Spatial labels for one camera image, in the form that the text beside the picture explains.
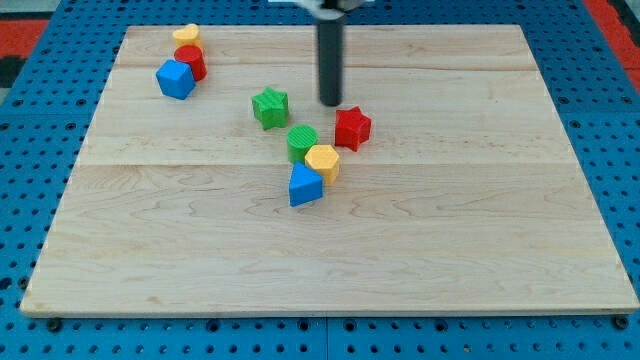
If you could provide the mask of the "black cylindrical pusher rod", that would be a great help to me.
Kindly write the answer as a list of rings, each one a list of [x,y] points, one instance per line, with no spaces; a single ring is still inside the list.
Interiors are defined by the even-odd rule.
[[[316,22],[319,100],[329,107],[343,98],[345,13],[327,10]]]

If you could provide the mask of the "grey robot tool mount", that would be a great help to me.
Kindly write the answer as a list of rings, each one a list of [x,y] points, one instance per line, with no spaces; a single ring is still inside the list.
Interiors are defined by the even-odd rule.
[[[315,19],[338,19],[367,3],[367,0],[294,0],[293,3]]]

